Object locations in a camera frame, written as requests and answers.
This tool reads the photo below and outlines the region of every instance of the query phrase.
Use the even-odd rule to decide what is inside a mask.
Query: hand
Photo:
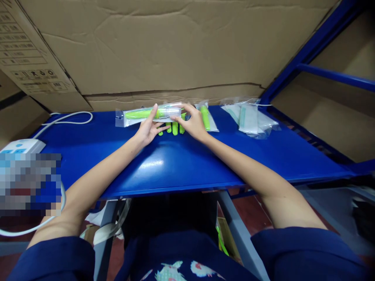
[[[151,110],[150,115],[147,117],[146,120],[141,122],[138,132],[134,135],[134,138],[137,139],[137,141],[141,142],[143,146],[148,145],[150,142],[152,142],[152,140],[158,133],[170,127],[170,126],[164,126],[164,127],[159,128],[164,123],[153,122],[156,112],[157,112],[157,104],[155,103],[154,108]]]
[[[191,104],[182,104],[182,108],[184,108],[188,113],[190,113],[190,119],[185,121],[182,120],[180,117],[172,116],[171,119],[178,122],[184,129],[196,140],[203,142],[209,134],[207,133],[202,119],[202,113],[193,107]]]

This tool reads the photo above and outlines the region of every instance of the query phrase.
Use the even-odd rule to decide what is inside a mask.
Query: pixelated area
[[[0,216],[45,216],[59,210],[60,167],[59,153],[0,154]]]

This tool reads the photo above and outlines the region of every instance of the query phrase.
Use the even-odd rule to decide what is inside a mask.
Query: forearm
[[[302,194],[276,172],[212,136],[203,143],[262,197],[275,228],[326,229]]]
[[[29,247],[44,240],[78,236],[90,207],[142,148],[141,142],[133,137],[79,178],[66,191],[66,204],[61,215],[38,229]],[[45,216],[42,222],[49,218],[50,216]]]
[[[134,137],[96,164],[66,191],[64,210],[86,214],[110,183],[137,156],[143,146]]]

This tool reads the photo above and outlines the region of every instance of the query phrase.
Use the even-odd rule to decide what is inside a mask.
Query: green plastic item
[[[162,135],[163,135],[163,131],[159,132],[158,135],[159,135],[159,136],[162,136]]]
[[[227,249],[226,249],[225,246],[224,246],[224,242],[221,240],[220,228],[219,228],[218,225],[216,225],[216,230],[217,230],[218,235],[219,235],[219,243],[220,243],[220,246],[221,246],[221,248],[223,249],[223,252],[224,252],[227,256],[229,256],[229,253],[228,253]]]
[[[125,117],[127,119],[141,119],[141,118],[147,118],[151,113],[151,110],[145,110],[145,109],[139,109],[127,112],[125,114]],[[158,109],[155,115],[155,119],[160,119],[165,117],[165,109]]]
[[[167,129],[167,133],[171,133],[172,132],[172,125],[170,122],[166,122],[165,123],[166,126],[170,126],[169,129]]]
[[[206,128],[206,131],[211,130],[210,120],[208,119],[209,112],[208,112],[207,106],[205,105],[201,106],[200,112],[202,113],[203,124],[204,124],[204,127]]]
[[[172,122],[172,133],[177,135],[179,133],[179,124],[177,122]]]
[[[185,115],[186,115],[186,112],[181,114],[182,120],[185,120]],[[183,133],[185,133],[185,128],[182,127],[182,125],[180,124],[180,134],[183,134]]]

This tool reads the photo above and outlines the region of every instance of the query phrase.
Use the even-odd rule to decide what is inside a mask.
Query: blue shelf rail
[[[370,5],[371,1],[366,0],[343,0],[311,39],[302,47],[289,65],[281,72],[271,86],[263,93],[260,103],[270,104],[275,96],[277,96],[302,71],[375,92],[375,81],[309,65],[309,63],[312,62],[312,60],[326,46],[328,46],[328,44],[334,40],[340,32],[342,32],[363,11],[368,9]],[[375,171],[375,159],[361,163],[354,163],[351,159],[316,137],[313,133],[309,132],[275,107],[267,107],[267,111],[269,113],[274,113],[283,120],[289,122],[296,129],[311,138],[310,143],[324,147],[334,155],[335,159],[338,160],[338,163],[350,169],[358,176],[370,174],[372,171]]]

